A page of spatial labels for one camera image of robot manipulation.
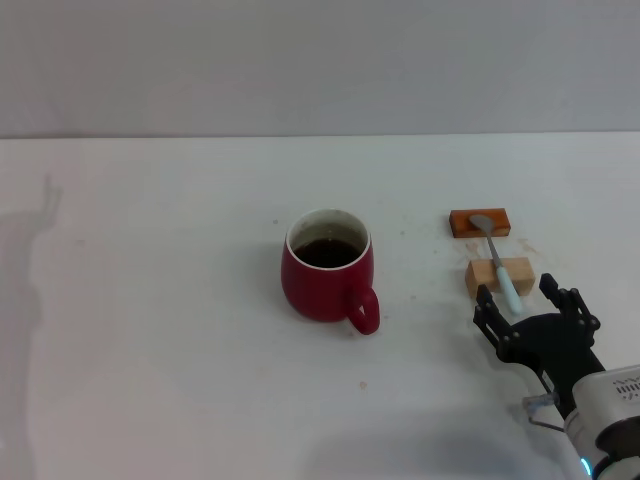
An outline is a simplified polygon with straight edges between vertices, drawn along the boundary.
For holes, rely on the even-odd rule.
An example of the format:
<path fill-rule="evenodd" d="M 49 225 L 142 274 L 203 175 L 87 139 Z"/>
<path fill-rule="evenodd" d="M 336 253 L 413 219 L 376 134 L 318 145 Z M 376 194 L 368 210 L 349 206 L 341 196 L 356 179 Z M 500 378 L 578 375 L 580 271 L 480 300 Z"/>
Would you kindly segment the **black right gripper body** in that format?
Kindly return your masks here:
<path fill-rule="evenodd" d="M 599 328 L 593 316 L 577 320 L 559 313 L 533 316 L 512 326 L 511 338 L 500 341 L 498 358 L 532 370 L 545 390 L 555 395 L 556 408 L 566 418 L 576 409 L 574 385 L 605 370 L 592 351 Z"/>

